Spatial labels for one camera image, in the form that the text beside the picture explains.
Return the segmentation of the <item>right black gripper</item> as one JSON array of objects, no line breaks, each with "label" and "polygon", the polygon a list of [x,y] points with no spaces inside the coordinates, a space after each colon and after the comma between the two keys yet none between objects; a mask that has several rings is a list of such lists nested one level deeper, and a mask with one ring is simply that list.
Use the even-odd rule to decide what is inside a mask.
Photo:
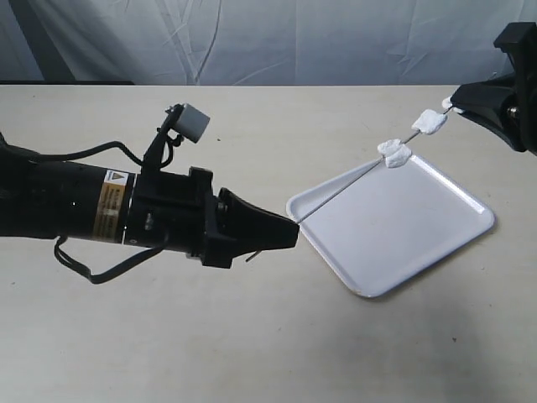
[{"label": "right black gripper", "polygon": [[461,85],[451,104],[512,150],[536,154],[536,23],[509,23],[493,44],[514,73]]}]

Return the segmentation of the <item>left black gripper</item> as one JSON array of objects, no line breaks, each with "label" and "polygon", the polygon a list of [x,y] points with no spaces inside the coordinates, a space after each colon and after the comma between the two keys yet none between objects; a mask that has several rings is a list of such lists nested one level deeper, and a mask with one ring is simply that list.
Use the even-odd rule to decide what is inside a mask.
[{"label": "left black gripper", "polygon": [[297,223],[225,187],[214,196],[212,179],[211,171],[196,167],[187,175],[142,170],[133,188],[125,243],[185,253],[216,268],[232,266],[224,250],[230,239],[234,256],[296,245]]}]

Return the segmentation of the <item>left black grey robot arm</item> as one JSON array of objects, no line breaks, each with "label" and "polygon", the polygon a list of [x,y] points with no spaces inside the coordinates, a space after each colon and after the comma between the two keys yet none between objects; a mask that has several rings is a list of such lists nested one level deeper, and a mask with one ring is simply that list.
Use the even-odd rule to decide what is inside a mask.
[{"label": "left black grey robot arm", "polygon": [[290,249],[299,227],[287,217],[212,190],[213,174],[128,173],[1,142],[1,234],[79,238],[174,250],[228,269],[241,255]]}]

